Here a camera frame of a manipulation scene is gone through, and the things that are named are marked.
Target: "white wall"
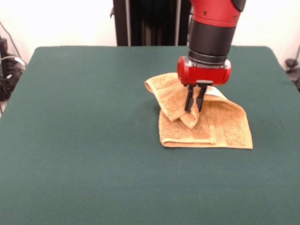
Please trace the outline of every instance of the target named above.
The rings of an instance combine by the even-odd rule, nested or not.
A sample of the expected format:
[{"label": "white wall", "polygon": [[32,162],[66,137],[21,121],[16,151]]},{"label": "white wall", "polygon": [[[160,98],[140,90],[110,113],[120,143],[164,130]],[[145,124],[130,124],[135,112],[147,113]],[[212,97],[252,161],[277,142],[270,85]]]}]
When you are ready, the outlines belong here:
[{"label": "white wall", "polygon": [[233,44],[268,46],[284,65],[300,45],[300,1],[247,0]]},{"label": "white wall", "polygon": [[[29,61],[38,46],[116,45],[112,7],[113,0],[5,0],[0,20]],[[300,1],[247,0],[233,44],[269,46],[283,65],[300,44]]]},{"label": "white wall", "polygon": [[[1,2],[0,21],[27,62],[39,46],[116,45],[113,0]],[[1,28],[0,34],[7,37]],[[11,45],[9,52],[15,53]]]}]

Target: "fabric surface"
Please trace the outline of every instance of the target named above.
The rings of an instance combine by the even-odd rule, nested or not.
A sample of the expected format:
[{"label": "fabric surface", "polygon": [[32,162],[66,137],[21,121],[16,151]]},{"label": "fabric surface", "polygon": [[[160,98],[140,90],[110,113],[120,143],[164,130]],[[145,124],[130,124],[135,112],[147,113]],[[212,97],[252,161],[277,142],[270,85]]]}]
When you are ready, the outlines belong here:
[{"label": "fabric surface", "polygon": [[[206,94],[201,112],[194,103],[189,113],[184,111],[187,88],[176,73],[152,77],[145,86],[161,107],[158,125],[163,146],[253,148],[244,109],[223,96]],[[199,90],[194,88],[194,99]]]},{"label": "fabric surface", "polygon": [[1,225],[299,225],[300,95],[265,47],[220,91],[253,150],[166,148],[145,80],[187,47],[38,48],[0,118]]}]

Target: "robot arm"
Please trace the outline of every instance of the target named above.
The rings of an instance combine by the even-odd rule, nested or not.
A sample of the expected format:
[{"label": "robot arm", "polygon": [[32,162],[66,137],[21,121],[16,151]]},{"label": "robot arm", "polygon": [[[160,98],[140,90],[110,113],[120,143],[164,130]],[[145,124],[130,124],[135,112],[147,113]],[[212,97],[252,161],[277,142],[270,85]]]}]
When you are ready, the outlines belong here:
[{"label": "robot arm", "polygon": [[181,83],[188,86],[185,110],[193,104],[193,88],[201,87],[196,102],[199,111],[208,85],[224,85],[231,73],[227,60],[235,27],[246,0],[191,0],[194,14],[190,27],[188,56],[177,65]]}]

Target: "green tablecloth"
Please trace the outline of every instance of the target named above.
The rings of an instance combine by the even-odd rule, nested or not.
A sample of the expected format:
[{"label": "green tablecloth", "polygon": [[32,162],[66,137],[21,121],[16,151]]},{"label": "green tablecloth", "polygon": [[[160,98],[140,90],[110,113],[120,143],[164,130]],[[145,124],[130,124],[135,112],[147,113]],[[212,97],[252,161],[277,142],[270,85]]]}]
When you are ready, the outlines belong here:
[{"label": "green tablecloth", "polygon": [[265,47],[221,91],[253,150],[169,149],[144,87],[185,47],[38,48],[0,119],[1,225],[299,225],[299,93]]}]

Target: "towel fold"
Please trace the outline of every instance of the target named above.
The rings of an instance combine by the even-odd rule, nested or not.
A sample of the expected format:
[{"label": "towel fold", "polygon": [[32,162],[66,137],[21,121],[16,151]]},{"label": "towel fold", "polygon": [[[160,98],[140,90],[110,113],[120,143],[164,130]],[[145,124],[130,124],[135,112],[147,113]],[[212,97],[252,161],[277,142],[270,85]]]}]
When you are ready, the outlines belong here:
[{"label": "towel fold", "polygon": [[[252,137],[245,111],[210,87],[201,112],[194,102],[184,111],[185,88],[176,73],[152,77],[145,82],[161,108],[159,136],[166,147],[228,147],[252,149]],[[194,99],[200,88],[194,88]]]}]

